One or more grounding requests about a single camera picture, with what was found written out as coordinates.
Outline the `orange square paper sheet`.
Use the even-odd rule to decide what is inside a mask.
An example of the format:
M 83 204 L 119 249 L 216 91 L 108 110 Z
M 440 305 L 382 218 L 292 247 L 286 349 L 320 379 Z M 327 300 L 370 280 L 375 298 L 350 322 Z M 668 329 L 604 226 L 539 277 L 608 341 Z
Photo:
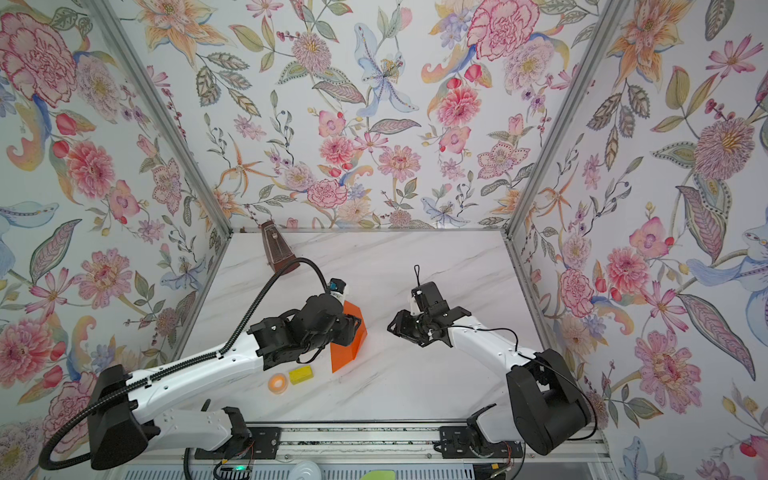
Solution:
M 346 315 L 355 317 L 359 325 L 356 327 L 353 340 L 345 346 L 335 343 L 331 344 L 330 358 L 331 358 L 331 372 L 337 373 L 342 370 L 346 365 L 353 362 L 367 337 L 367 327 L 362 315 L 361 309 L 349 302 L 344 302 L 344 313 Z

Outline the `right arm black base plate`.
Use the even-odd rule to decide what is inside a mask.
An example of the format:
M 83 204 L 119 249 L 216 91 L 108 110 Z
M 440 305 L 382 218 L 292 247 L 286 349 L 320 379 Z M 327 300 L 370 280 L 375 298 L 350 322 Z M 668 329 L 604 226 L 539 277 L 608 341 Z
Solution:
M 443 459 L 498 459 L 523 457 L 522 444 L 514 441 L 490 443 L 479 430 L 468 425 L 441 426 L 433 449 Z

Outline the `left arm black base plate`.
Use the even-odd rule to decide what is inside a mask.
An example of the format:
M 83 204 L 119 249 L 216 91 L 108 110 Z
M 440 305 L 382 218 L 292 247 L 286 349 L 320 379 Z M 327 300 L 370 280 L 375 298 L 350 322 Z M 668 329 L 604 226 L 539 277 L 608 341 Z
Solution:
M 233 436 L 213 451 L 196 449 L 195 460 L 275 460 L 280 444 L 280 427 L 249 427 L 245 436 Z

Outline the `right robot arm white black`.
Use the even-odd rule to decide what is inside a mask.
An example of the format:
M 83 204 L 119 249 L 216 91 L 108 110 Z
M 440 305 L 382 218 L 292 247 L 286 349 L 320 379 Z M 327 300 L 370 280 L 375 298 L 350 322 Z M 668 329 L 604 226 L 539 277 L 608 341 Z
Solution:
M 488 327 L 469 310 L 449 306 L 433 282 L 412 289 L 410 308 L 399 311 L 387 330 L 421 348 L 439 342 L 457 349 L 505 381 L 506 398 L 471 414 L 460 435 L 480 456 L 508 441 L 548 455 L 567 441 L 588 439 L 577 433 L 597 425 L 593 403 L 561 354 L 524 348 L 516 334 L 503 337 L 513 331 Z

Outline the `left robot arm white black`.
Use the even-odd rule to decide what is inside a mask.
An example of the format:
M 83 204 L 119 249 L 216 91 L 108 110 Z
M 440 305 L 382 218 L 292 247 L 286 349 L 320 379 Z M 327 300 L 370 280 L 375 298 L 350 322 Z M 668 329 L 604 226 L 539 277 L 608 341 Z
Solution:
M 109 470 L 150 450 L 193 448 L 234 458 L 253 440 L 236 407 L 191 411 L 180 404 L 237 380 L 294 363 L 328 345 L 349 346 L 363 320 L 345 311 L 333 294 L 309 297 L 301 309 L 250 326 L 225 353 L 204 352 L 201 362 L 183 359 L 140 372 L 141 386 L 88 417 L 90 466 Z

